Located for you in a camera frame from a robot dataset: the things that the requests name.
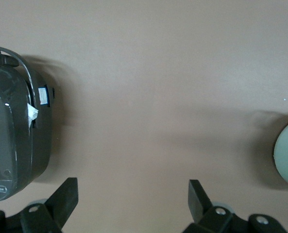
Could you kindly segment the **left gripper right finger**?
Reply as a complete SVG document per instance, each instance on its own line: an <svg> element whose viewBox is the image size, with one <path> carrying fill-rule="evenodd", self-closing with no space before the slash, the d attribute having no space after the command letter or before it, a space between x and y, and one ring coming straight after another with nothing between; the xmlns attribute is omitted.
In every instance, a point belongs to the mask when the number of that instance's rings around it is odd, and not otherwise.
<svg viewBox="0 0 288 233"><path fill-rule="evenodd" d="M193 222L184 230L185 233L229 233L232 213L222 206L212 204L198 180L188 184L188 206Z"/></svg>

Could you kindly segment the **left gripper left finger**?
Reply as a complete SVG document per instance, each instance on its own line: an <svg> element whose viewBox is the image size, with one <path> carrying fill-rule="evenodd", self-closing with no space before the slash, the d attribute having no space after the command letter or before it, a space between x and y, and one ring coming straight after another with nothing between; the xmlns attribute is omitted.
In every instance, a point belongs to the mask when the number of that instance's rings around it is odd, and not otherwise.
<svg viewBox="0 0 288 233"><path fill-rule="evenodd" d="M24 233L60 233L78 204L78 179L67 178L45 201L20 212Z"/></svg>

